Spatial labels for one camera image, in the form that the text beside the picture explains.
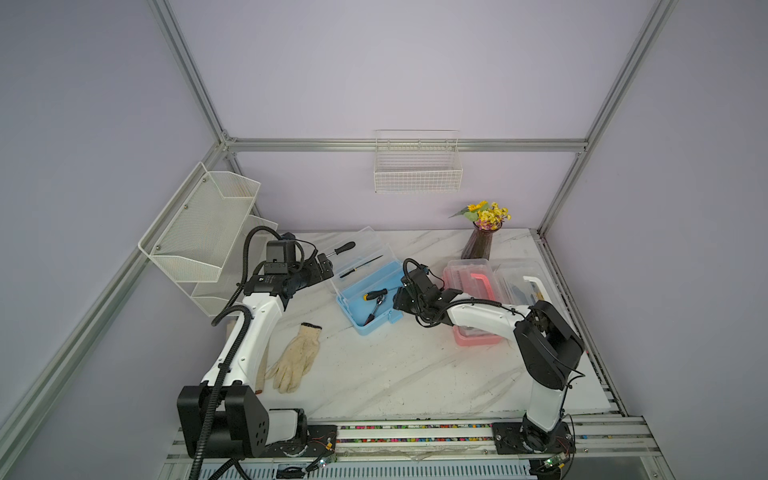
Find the robot base rail plate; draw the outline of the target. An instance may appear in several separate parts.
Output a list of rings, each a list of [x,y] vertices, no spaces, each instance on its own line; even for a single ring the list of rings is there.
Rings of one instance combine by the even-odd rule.
[[[268,453],[204,479],[671,479],[646,421],[618,413],[567,416],[544,453],[516,451],[512,425],[493,420],[313,425],[295,453]]]

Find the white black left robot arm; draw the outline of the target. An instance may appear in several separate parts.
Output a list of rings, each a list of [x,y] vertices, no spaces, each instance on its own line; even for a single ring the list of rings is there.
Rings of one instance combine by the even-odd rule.
[[[212,320],[216,326],[237,317],[214,365],[177,399],[186,450],[195,462],[256,458],[266,448],[270,416],[255,385],[270,337],[298,291],[334,276],[330,260],[307,255],[302,244],[289,233],[268,241],[265,261],[244,268],[236,301]]]

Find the blue tiered toolbox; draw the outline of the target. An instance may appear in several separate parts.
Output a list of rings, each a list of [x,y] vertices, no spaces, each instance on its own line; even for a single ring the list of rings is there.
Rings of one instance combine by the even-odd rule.
[[[320,251],[327,253],[348,241],[356,242],[354,249],[329,257],[334,272],[331,285],[344,316],[359,335],[367,336],[383,325],[394,324],[403,317],[401,311],[393,308],[394,294],[401,287],[402,261],[396,258],[390,246],[370,227],[356,232],[334,234],[326,239]],[[378,255],[383,257],[346,278],[339,278],[342,273]],[[372,312],[374,303],[365,301],[363,296],[369,291],[384,288],[389,293],[378,311],[378,317],[364,326],[363,323]]]

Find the clear white toolbox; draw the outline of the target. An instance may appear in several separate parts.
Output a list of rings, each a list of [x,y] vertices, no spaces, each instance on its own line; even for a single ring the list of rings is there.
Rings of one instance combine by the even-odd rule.
[[[553,302],[553,288],[542,267],[532,259],[502,260],[492,270],[513,305],[534,305],[539,300]]]

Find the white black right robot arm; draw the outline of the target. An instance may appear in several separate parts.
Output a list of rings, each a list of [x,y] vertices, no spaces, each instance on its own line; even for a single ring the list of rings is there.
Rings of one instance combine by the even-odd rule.
[[[569,434],[565,403],[585,353],[583,340],[556,307],[538,300],[513,306],[473,297],[461,290],[438,287],[430,269],[408,258],[401,286],[394,295],[396,310],[409,313],[424,328],[467,327],[514,341],[533,380],[528,407],[513,435],[514,453],[544,453],[564,445]]]

